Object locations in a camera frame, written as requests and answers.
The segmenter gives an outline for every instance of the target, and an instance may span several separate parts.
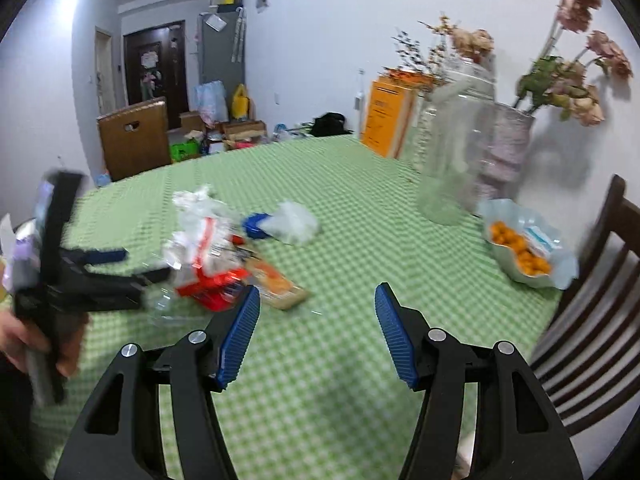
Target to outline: glass jar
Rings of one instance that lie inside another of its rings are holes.
[[[476,180],[494,129],[494,79],[470,59],[444,65],[446,84],[435,89],[436,110],[418,189],[418,210],[429,220],[454,225],[475,211]]]

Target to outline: white wall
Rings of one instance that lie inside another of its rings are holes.
[[[0,43],[0,214],[33,216],[53,167],[88,173],[76,122],[72,26],[78,0],[28,0]]]
[[[126,36],[145,28],[157,27],[165,23],[185,21],[185,56],[187,71],[187,92],[189,108],[195,110],[194,88],[200,83],[198,68],[198,15],[209,10],[209,0],[180,0],[172,3],[160,3],[122,14],[122,35]]]
[[[417,22],[436,23],[441,11],[495,38],[497,99],[512,104],[516,81],[539,54],[559,0],[270,0],[262,13],[255,0],[244,1],[248,91],[257,117],[273,128],[328,111],[353,124],[358,69],[366,70],[367,91],[383,66],[398,65],[391,40],[396,27],[429,45],[428,31]],[[603,1],[593,27],[620,44],[640,76],[640,48],[612,3]],[[560,53],[575,56],[585,40],[566,32]],[[593,67],[590,77],[597,78],[598,70]],[[640,203],[639,79],[630,86],[630,97],[610,88],[601,92],[608,120],[597,128],[559,123],[554,110],[537,116],[520,201],[538,209],[574,246],[594,221],[614,172],[627,179],[629,198]]]
[[[121,59],[120,17],[114,0],[78,0],[72,35],[72,76],[76,119],[90,173],[93,178],[104,171],[102,143],[96,118],[98,108],[95,80],[95,31],[98,28],[111,41],[116,107],[125,106],[124,85],[118,72]]]

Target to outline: green checkered tablecloth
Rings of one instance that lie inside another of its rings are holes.
[[[419,177],[351,137],[295,140],[208,156],[95,190],[80,202],[67,246],[124,246],[115,269],[139,267],[177,228],[172,195],[211,184],[243,214],[289,199],[322,232],[305,247],[264,240],[258,249],[311,297],[288,312],[262,306],[238,380],[214,402],[239,478],[398,478],[422,395],[396,375],[374,312],[389,282],[401,304],[460,341],[512,341],[529,356],[558,294],[512,282],[469,216],[443,227],[415,208]],[[173,344],[202,321],[158,327],[148,314],[96,314],[80,373],[62,406],[36,410],[38,459],[52,476],[84,402],[116,352]],[[170,394],[161,389],[162,434],[172,478],[181,478]],[[473,391],[463,431],[474,423]]]

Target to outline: vase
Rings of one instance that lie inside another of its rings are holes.
[[[480,198],[512,198],[509,184],[522,170],[533,123],[532,115],[505,104],[495,104],[492,142],[476,184]]]
[[[407,162],[415,171],[422,173],[424,158],[431,142],[431,128],[436,109],[431,103],[429,92],[420,92],[414,104],[409,126],[407,127],[400,160]]]
[[[478,201],[476,183],[494,130],[494,80],[468,59],[449,60],[444,77],[431,95],[436,112],[417,207],[433,222],[454,225]]]

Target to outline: black bag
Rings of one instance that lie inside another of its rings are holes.
[[[344,129],[344,115],[328,113],[318,117],[311,128],[311,135],[314,137],[333,137],[344,135],[349,132]]]

